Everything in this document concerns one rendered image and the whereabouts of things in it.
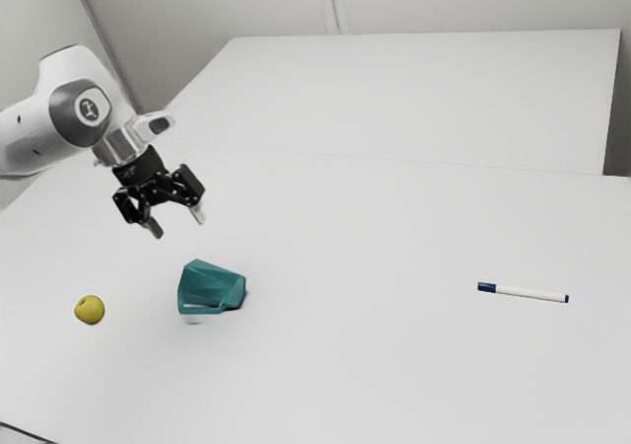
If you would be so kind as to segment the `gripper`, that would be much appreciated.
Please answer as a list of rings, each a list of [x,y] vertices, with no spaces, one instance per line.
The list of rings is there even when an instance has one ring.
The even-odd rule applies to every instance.
[[[205,223],[202,198],[206,188],[186,164],[169,172],[158,151],[148,146],[138,158],[111,171],[119,182],[112,199],[123,219],[128,224],[138,224],[155,239],[164,236],[151,213],[158,197],[162,202],[185,206],[198,225]]]

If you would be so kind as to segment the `teal faceted mug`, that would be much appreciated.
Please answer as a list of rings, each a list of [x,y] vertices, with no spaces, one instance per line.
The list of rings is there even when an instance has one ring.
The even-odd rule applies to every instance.
[[[243,275],[194,259],[182,269],[177,309],[181,315],[217,315],[239,309],[245,296]]]

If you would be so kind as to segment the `yellow-green apple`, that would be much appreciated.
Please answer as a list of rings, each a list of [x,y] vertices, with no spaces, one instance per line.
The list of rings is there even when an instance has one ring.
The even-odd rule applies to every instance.
[[[86,295],[74,307],[74,316],[86,325],[96,325],[105,316],[105,303],[96,295]]]

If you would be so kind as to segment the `white marker with blue cap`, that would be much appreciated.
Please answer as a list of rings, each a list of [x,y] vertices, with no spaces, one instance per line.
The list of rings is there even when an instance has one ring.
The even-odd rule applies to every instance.
[[[570,296],[565,293],[557,293],[551,291],[537,290],[531,288],[522,288],[516,286],[508,286],[497,283],[478,282],[477,290],[491,294],[501,294],[507,296],[522,297],[527,299],[535,299],[541,301],[549,301],[556,303],[568,304]]]

